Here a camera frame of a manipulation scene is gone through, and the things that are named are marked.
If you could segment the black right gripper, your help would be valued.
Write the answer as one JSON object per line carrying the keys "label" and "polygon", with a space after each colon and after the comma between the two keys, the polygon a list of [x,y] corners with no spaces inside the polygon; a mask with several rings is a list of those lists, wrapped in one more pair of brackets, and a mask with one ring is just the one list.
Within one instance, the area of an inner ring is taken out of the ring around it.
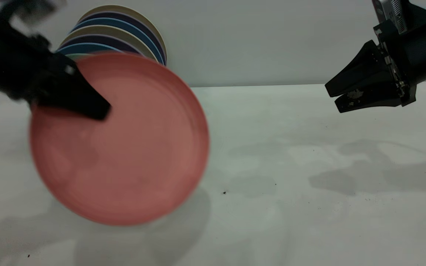
{"label": "black right gripper", "polygon": [[[325,84],[340,113],[373,107],[406,106],[426,81],[426,22],[404,34],[390,21],[374,27],[379,46],[366,42],[352,61]],[[394,81],[395,87],[375,87]]]}

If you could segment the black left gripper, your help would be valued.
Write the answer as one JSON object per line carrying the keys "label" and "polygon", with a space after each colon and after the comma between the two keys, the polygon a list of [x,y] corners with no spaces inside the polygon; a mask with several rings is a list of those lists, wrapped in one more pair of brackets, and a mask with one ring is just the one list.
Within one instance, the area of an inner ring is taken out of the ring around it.
{"label": "black left gripper", "polygon": [[62,108],[104,120],[111,104],[90,85],[75,62],[50,51],[39,34],[24,35],[0,20],[0,91],[14,100]]}

